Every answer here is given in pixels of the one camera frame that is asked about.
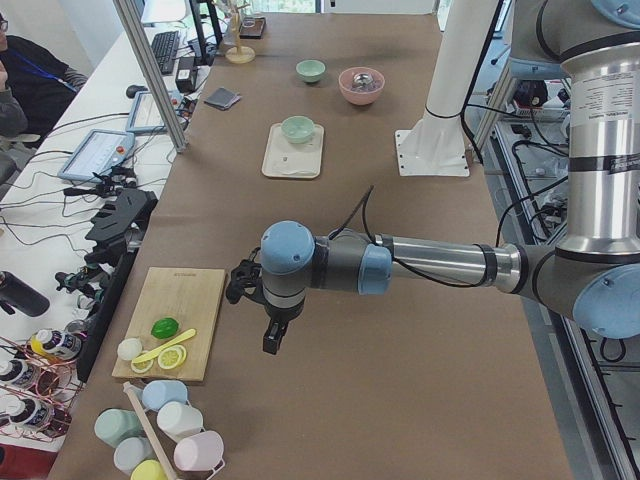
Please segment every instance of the blue joint cap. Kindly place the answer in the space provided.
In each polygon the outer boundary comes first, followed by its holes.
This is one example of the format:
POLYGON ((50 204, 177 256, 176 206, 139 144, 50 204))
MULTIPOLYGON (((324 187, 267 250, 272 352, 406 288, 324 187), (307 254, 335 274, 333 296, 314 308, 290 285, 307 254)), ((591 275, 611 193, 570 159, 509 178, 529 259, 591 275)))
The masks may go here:
POLYGON ((382 295, 391 282, 391 252, 384 247, 367 245, 360 272, 358 293, 360 295, 382 295))
POLYGON ((289 275, 311 261, 315 242, 307 227, 286 220, 264 232, 260 247, 262 268, 272 275, 289 275))
POLYGON ((604 17, 626 28, 640 30, 640 5, 638 0, 591 0, 604 17))
POLYGON ((573 319, 585 330, 607 338, 640 334, 640 264, 599 275, 578 296, 573 319))

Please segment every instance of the electronic device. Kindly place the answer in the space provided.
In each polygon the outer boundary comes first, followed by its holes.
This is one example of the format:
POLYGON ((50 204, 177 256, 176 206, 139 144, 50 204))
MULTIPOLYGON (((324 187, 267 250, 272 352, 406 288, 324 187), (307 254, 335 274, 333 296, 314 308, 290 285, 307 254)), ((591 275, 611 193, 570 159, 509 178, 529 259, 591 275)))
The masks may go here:
MULTIPOLYGON (((175 109, 180 108, 183 96, 177 90, 171 90, 169 99, 175 109)), ((166 131, 160 111, 151 92, 138 92, 127 118, 127 132, 135 134, 160 133, 166 131)))
POLYGON ((196 91, 196 78, 198 66, 195 57, 182 57, 178 60, 176 71, 176 87, 180 93, 192 93, 196 91))
POLYGON ((91 130, 62 166, 58 177, 98 183, 99 175, 124 162, 134 143, 133 133, 91 130))
POLYGON ((179 44, 180 32, 177 30, 160 32, 153 37, 151 50, 163 75, 171 75, 173 73, 179 44))
POLYGON ((146 92, 147 90, 149 89, 143 85, 129 85, 125 91, 125 95, 127 98, 133 98, 136 96, 136 93, 146 92))

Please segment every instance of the white ball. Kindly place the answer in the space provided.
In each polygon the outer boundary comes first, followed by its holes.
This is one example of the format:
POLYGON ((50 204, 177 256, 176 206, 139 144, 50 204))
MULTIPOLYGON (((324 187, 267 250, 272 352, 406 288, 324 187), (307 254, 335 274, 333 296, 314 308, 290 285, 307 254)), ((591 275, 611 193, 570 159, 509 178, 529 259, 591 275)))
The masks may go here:
POLYGON ((142 352, 142 342, 139 338, 125 338, 118 345, 118 358, 130 362, 142 352))

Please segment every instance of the aluminum frame post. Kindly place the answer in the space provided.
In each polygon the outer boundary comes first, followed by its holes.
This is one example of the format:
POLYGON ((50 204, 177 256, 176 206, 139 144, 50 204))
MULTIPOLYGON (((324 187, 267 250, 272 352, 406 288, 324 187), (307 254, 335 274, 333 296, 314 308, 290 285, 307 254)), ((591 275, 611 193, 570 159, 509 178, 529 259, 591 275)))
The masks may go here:
POLYGON ((176 152, 181 153, 187 147, 187 139, 171 104, 167 87, 162 80, 160 68, 151 51, 142 23, 140 23, 138 10, 133 0, 113 0, 113 4, 116 7, 122 26, 127 32, 127 37, 129 37, 133 53, 136 55, 142 74, 147 81, 149 91, 158 106, 160 116, 167 128, 167 133, 171 137, 176 152))

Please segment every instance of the person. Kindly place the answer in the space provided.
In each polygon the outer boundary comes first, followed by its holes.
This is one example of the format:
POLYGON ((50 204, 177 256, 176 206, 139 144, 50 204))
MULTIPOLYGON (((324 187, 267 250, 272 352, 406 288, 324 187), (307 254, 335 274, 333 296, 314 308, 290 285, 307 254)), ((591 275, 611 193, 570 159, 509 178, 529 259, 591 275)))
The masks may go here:
POLYGON ((32 133, 40 135, 41 142, 87 77, 40 45, 7 35, 8 28, 8 20, 0 13, 0 80, 4 78, 0 82, 0 88, 4 87, 0 92, 0 134, 32 133))
POLYGON ((9 75, 0 61, 0 135, 15 137, 27 129, 27 117, 7 86, 9 75))

